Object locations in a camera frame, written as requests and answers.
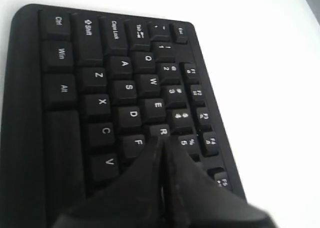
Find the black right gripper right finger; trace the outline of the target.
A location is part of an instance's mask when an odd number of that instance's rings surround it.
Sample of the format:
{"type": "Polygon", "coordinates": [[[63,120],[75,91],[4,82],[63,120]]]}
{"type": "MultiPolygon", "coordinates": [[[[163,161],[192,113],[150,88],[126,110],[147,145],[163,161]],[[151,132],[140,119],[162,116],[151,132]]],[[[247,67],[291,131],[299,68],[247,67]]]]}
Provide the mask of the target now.
{"type": "Polygon", "coordinates": [[[176,136],[163,143],[163,192],[169,227],[274,227],[261,209],[218,185],[176,136]]]}

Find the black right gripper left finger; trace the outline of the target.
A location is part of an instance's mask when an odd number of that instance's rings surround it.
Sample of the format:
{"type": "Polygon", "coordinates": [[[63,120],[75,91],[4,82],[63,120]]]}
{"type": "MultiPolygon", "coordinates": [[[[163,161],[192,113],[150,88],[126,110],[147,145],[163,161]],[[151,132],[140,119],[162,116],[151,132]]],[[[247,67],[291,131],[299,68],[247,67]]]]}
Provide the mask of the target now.
{"type": "Polygon", "coordinates": [[[152,137],[107,188],[58,216],[54,227],[159,227],[163,139],[152,137]]]}

